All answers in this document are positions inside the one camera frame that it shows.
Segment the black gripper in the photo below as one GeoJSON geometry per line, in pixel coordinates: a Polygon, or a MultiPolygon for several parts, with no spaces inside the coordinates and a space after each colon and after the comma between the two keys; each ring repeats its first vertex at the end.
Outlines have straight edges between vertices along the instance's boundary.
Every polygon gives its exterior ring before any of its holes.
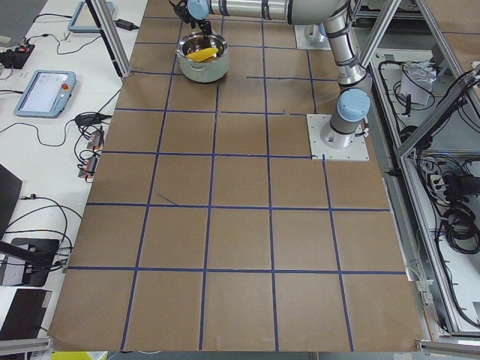
{"type": "Polygon", "coordinates": [[[201,19],[197,21],[199,29],[204,35],[211,35],[212,34],[212,25],[209,20],[201,19]]]}

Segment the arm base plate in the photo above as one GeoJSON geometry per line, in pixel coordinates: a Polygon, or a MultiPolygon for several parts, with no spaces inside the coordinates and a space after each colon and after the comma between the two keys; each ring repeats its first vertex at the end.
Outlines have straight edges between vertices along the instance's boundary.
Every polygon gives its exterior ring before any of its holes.
{"type": "Polygon", "coordinates": [[[357,136],[361,125],[347,135],[336,133],[329,114],[307,114],[310,157],[314,161],[366,162],[370,160],[365,136],[357,136]]]}
{"type": "Polygon", "coordinates": [[[322,23],[313,25],[296,25],[295,41],[300,50],[325,50],[330,51],[329,40],[322,23]]]}

